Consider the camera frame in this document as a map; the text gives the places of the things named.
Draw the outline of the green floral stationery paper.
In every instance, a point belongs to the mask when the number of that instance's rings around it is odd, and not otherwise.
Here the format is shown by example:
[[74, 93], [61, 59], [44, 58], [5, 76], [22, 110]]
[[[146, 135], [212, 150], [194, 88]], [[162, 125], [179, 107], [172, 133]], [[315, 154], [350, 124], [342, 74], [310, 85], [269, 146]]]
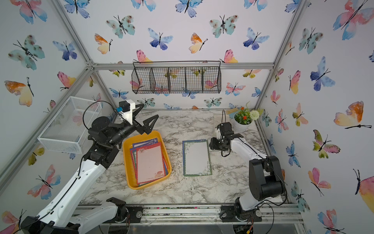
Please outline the green floral stationery paper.
[[183, 175], [212, 175], [209, 148], [206, 139], [183, 141]]

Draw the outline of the yellow plastic storage tray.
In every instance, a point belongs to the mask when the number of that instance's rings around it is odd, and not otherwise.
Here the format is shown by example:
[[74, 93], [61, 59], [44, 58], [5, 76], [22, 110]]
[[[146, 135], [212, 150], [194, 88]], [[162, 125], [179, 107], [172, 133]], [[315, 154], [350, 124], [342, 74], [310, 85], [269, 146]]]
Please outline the yellow plastic storage tray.
[[140, 190], [171, 176], [171, 162], [158, 131], [133, 136], [123, 142], [123, 158], [128, 186]]

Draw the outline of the red stationery paper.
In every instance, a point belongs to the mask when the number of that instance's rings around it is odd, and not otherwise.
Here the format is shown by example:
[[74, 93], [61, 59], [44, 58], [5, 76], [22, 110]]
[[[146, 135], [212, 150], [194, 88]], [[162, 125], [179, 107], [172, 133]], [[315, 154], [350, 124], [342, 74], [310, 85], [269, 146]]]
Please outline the red stationery paper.
[[166, 175], [160, 142], [138, 148], [136, 159], [138, 185], [153, 182]]

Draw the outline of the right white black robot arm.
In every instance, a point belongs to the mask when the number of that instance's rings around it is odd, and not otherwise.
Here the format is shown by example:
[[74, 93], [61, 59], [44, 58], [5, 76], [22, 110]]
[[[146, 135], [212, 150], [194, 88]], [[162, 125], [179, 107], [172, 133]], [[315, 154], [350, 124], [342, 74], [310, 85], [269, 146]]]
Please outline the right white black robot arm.
[[269, 198], [287, 194], [279, 159], [256, 150], [241, 134], [234, 133], [231, 123], [217, 125], [216, 137], [211, 138], [209, 147], [221, 153], [234, 152], [248, 165], [249, 191], [235, 200], [233, 211], [228, 212], [222, 208], [222, 221], [261, 221], [256, 215], [260, 211], [260, 205]]

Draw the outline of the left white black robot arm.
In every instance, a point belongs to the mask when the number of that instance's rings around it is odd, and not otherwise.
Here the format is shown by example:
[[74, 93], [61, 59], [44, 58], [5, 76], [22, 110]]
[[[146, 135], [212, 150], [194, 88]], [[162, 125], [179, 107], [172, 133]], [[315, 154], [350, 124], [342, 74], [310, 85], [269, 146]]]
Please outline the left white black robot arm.
[[79, 168], [58, 195], [37, 216], [27, 216], [19, 224], [17, 233], [25, 234], [85, 234], [102, 223], [124, 223], [129, 227], [131, 213], [125, 201], [109, 198], [104, 204], [81, 216], [73, 213], [96, 180], [110, 167], [120, 144], [133, 132], [150, 134], [159, 116], [154, 115], [143, 123], [136, 121], [144, 108], [132, 100], [122, 101], [114, 112], [122, 118], [114, 123], [108, 117], [96, 118], [88, 128], [88, 140], [93, 142], [81, 158]]

